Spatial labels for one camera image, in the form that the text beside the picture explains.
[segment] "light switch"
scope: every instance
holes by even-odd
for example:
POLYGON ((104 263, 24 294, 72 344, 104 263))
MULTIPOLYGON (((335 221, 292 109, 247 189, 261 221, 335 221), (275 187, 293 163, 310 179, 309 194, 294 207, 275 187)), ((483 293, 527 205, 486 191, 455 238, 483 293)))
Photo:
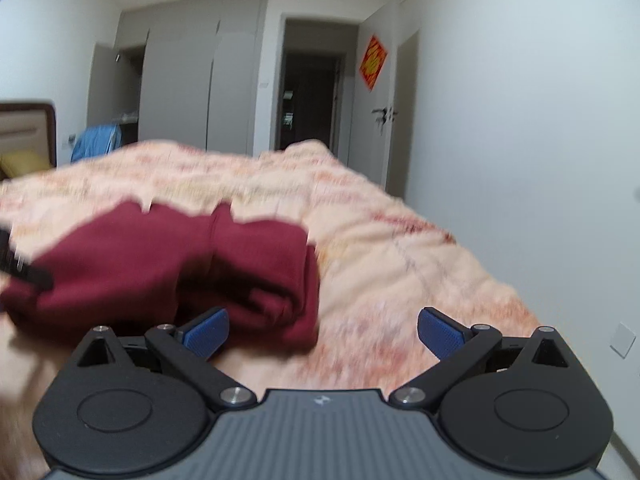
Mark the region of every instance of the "light switch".
POLYGON ((624 359, 629 353, 629 350, 631 350, 631 346, 635 340, 636 334, 620 323, 611 338, 610 346, 620 357, 624 359))

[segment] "brown wooden headboard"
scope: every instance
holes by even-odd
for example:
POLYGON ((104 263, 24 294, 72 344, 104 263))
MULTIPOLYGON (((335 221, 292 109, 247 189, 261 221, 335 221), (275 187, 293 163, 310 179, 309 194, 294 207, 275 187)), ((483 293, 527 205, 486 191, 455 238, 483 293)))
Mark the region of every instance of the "brown wooden headboard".
POLYGON ((0 102, 0 153, 33 150, 56 167, 56 111, 46 102, 0 102))

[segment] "bedsheet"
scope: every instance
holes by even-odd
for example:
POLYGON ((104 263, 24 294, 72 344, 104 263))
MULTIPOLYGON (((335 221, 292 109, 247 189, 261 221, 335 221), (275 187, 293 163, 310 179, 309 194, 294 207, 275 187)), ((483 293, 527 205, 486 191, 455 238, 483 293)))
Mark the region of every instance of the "bedsheet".
MULTIPOLYGON (((319 342, 309 354, 231 349, 214 363, 255 390, 381 388, 386 394, 437 362, 418 341, 426 305, 469 326, 528 336, 539 325, 454 237, 420 218, 308 141, 259 158, 144 142, 0 187, 0 222, 34 256, 125 199, 208 214, 223 200, 236 219, 301 223, 321 273, 319 342)), ((0 288, 7 278, 0 277, 0 288)), ((47 471, 31 434, 34 407, 68 350, 31 340, 0 314, 0 479, 47 471)))

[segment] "red cloth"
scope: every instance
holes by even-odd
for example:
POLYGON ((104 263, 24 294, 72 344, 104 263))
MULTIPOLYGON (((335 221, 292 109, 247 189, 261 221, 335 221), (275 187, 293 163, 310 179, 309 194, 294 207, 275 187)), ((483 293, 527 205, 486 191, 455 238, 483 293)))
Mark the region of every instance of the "red cloth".
POLYGON ((306 240, 284 222, 236 223, 229 204, 190 217, 125 202, 33 262, 52 273, 53 290, 12 279, 0 302, 21 330, 66 344, 96 325, 140 334, 222 306, 236 342, 306 350, 318 339, 319 288, 306 240))

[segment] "blue gripper pad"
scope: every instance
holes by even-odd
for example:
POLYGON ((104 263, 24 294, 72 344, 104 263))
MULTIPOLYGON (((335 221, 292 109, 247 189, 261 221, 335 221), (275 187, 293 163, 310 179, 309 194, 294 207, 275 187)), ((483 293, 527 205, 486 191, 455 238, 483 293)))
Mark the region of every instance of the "blue gripper pad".
POLYGON ((441 361, 465 344, 465 335, 461 330, 427 308, 418 315, 418 338, 441 361))
POLYGON ((209 359, 229 337, 229 314, 222 309, 191 327, 182 344, 203 359, 209 359))

